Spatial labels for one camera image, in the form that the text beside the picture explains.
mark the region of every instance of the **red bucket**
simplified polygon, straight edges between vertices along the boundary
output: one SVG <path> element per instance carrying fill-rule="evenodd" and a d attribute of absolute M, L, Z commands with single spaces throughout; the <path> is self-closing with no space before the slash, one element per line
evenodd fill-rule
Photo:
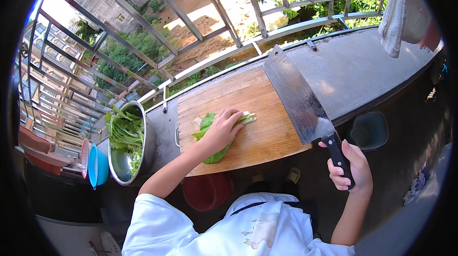
<path fill-rule="evenodd" d="M 198 211 L 220 206 L 232 191 L 232 182 L 223 173 L 197 175 L 183 181 L 186 202 Z"/>

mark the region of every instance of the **leafy green vegetable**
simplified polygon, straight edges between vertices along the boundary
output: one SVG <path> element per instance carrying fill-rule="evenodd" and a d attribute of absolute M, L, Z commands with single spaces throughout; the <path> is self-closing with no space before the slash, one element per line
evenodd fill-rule
<path fill-rule="evenodd" d="M 196 141 L 199 141 L 202 139 L 202 137 L 208 131 L 210 126 L 213 124 L 213 120 L 215 119 L 215 116 L 216 116 L 216 113 L 212 113 L 212 112 L 209 112 L 205 115 L 205 117 L 202 119 L 199 125 L 200 132 L 192 134 L 192 136 L 196 138 Z M 255 116 L 254 113 L 245 111 L 243 112 L 243 115 L 237 120 L 235 125 L 237 124 L 246 125 L 248 123 L 251 123 L 256 120 L 256 117 L 254 116 Z M 215 164 L 219 162 L 224 157 L 224 155 L 226 154 L 231 144 L 232 144 L 232 141 L 224 149 L 220 150 L 218 153 L 214 154 L 213 156 L 210 156 L 208 159 L 203 161 L 204 164 Z"/>
<path fill-rule="evenodd" d="M 134 176 L 141 162 L 144 142 L 143 119 L 129 112 L 123 112 L 114 105 L 112 109 L 117 114 L 108 112 L 105 116 L 110 146 L 131 154 L 130 174 Z"/>

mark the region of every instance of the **wooden cutting board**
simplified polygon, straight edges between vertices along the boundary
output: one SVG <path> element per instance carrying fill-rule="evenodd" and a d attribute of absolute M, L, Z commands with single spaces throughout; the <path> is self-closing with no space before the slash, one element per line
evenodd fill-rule
<path fill-rule="evenodd" d="M 236 108 L 255 113 L 255 122 L 241 129 L 226 155 L 216 164 L 199 164 L 187 176 L 212 174 L 261 164 L 312 148 L 302 145 L 275 89 L 262 66 L 197 88 L 178 100 L 180 151 L 196 139 L 199 124 L 208 112 Z"/>

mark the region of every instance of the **stainless steel pot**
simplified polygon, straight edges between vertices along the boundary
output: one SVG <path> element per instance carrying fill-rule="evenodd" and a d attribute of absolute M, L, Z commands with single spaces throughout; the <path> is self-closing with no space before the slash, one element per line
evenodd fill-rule
<path fill-rule="evenodd" d="M 128 111 L 131 114 L 143 118 L 143 133 L 145 139 L 143 141 L 143 149 L 141 150 L 141 162 L 134 175 L 130 174 L 130 154 L 122 150 L 112 149 L 111 145 L 108 145 L 108 163 L 113 178 L 120 185 L 129 185 L 137 176 L 145 174 L 151 168 L 152 162 L 154 161 L 154 152 L 156 150 L 156 136 L 154 135 L 151 121 L 146 116 L 145 110 L 140 103 L 137 101 L 129 101 L 124 104 L 121 110 L 123 112 Z"/>

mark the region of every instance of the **white towel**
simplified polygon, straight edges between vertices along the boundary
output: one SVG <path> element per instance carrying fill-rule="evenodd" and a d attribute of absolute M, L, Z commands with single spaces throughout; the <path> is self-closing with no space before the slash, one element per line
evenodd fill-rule
<path fill-rule="evenodd" d="M 398 58 L 401 41 L 416 44 L 425 34 L 431 14 L 424 0 L 388 0 L 378 28 L 381 45 L 393 58 Z"/>

